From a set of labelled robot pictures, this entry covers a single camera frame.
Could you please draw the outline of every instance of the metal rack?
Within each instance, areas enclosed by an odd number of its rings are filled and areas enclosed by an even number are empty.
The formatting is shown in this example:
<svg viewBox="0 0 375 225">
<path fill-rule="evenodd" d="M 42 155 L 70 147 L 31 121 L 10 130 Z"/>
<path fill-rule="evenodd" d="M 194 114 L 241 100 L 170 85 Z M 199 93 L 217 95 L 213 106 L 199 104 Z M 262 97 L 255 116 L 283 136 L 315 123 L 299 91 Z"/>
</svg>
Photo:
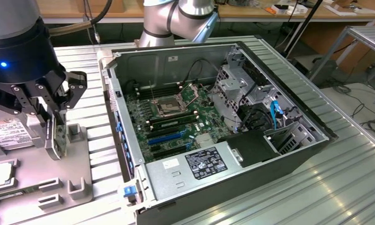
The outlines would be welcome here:
<svg viewBox="0 0 375 225">
<path fill-rule="evenodd" d="M 322 67 L 326 65 L 327 60 L 331 58 L 334 51 L 341 46 L 342 41 L 347 36 L 354 37 L 355 42 L 347 47 L 345 52 L 342 53 L 339 59 L 337 60 L 337 64 L 339 64 L 343 60 L 343 58 L 349 55 L 354 47 L 357 46 L 358 42 L 363 43 L 366 46 L 369 46 L 375 51 L 375 26 L 374 27 L 366 27 L 366 26 L 347 26 L 345 30 L 342 31 L 337 41 L 333 44 L 333 47 L 330 48 L 327 54 L 322 58 L 322 61 L 319 63 L 319 66 L 314 71 L 314 73 L 310 75 L 310 80 L 314 80 L 315 76 L 318 75 Z"/>
</svg>

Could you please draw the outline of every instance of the warning label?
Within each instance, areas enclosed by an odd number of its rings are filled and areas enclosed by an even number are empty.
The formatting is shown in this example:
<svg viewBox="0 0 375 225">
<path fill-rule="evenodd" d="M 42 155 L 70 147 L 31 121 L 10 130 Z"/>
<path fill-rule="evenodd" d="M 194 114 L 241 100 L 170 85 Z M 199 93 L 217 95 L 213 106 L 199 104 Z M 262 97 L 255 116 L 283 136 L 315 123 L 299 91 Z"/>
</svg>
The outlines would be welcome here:
<svg viewBox="0 0 375 225">
<path fill-rule="evenodd" d="M 198 180 L 227 170 L 227 165 L 215 147 L 189 154 L 186 158 Z"/>
<path fill-rule="evenodd" d="M 31 142 L 31 136 L 22 122 L 0 124 L 0 146 Z"/>
</svg>

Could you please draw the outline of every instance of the desk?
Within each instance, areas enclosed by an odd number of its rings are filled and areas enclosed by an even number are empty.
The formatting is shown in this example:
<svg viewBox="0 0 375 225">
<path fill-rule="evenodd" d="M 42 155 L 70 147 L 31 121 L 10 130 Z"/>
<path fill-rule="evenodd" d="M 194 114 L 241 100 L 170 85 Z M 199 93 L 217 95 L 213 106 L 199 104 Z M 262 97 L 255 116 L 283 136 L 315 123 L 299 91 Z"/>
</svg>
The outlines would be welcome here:
<svg viewBox="0 0 375 225">
<path fill-rule="evenodd" d="M 75 0 L 38 0 L 38 3 L 46 23 L 79 23 L 83 21 L 83 13 L 78 10 Z M 143 0 L 124 0 L 124 7 L 124 13 L 108 13 L 100 23 L 143 23 Z M 309 13 L 310 10 L 307 14 L 293 16 L 290 21 L 301 22 L 294 35 L 302 27 Z M 273 15 L 262 8 L 230 5 L 219 6 L 219 15 L 222 22 L 287 22 L 290 17 L 289 15 Z M 321 6 L 311 22 L 366 22 L 366 26 L 373 26 L 375 24 L 375 14 L 338 16 Z"/>
</svg>

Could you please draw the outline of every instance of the metal table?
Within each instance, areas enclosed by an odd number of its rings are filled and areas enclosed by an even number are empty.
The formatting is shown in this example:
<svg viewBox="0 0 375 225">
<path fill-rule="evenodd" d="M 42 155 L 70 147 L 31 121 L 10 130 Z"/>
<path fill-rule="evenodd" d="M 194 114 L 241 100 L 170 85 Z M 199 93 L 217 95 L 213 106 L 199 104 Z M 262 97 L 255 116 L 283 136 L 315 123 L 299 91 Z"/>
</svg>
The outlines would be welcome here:
<svg viewBox="0 0 375 225">
<path fill-rule="evenodd" d="M 339 65 L 354 47 L 357 46 L 358 42 L 363 43 L 366 46 L 369 46 L 374 51 L 375 51 L 375 26 L 374 27 L 367 27 L 367 26 L 347 26 L 345 30 L 342 31 L 337 41 L 334 42 L 327 54 L 322 58 L 322 61 L 319 63 L 318 68 L 314 70 L 314 73 L 311 74 L 310 80 L 315 78 L 318 75 L 318 72 L 321 71 L 322 67 L 326 65 L 327 60 L 331 58 L 334 51 L 337 48 L 341 46 L 342 41 L 347 36 L 354 37 L 354 43 L 346 48 L 345 52 L 339 56 L 337 60 L 337 64 Z"/>
<path fill-rule="evenodd" d="M 375 224 L 375 139 L 325 97 L 315 85 L 265 40 L 255 37 L 211 38 L 209 42 L 243 41 L 287 86 L 339 135 L 291 175 L 178 222 L 209 224 Z M 92 202 L 30 221 L 28 224 L 130 224 L 119 208 L 122 182 L 118 156 L 104 107 L 99 49 L 134 48 L 134 44 L 58 48 L 68 70 L 88 73 L 90 89 L 68 118 L 88 128 L 92 165 Z"/>
</svg>

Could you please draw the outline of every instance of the table leg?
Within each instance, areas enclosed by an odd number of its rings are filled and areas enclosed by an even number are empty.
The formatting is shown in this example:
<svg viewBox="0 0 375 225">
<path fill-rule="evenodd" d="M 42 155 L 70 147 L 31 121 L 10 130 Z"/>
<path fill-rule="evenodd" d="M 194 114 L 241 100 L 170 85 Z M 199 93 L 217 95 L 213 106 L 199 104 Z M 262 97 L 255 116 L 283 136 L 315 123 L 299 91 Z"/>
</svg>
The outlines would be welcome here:
<svg viewBox="0 0 375 225">
<path fill-rule="evenodd" d="M 374 19 L 373 21 L 370 21 L 370 22 L 366 24 L 366 27 L 374 26 L 374 24 L 375 24 L 375 19 Z M 350 54 L 351 50 L 355 48 L 357 43 L 358 43 L 358 42 L 355 42 L 353 45 L 350 45 L 350 46 L 345 49 L 342 55 L 341 55 L 339 58 L 337 59 L 337 64 L 338 64 L 338 65 L 342 63 L 342 61 L 345 60 L 346 56 Z"/>
</svg>

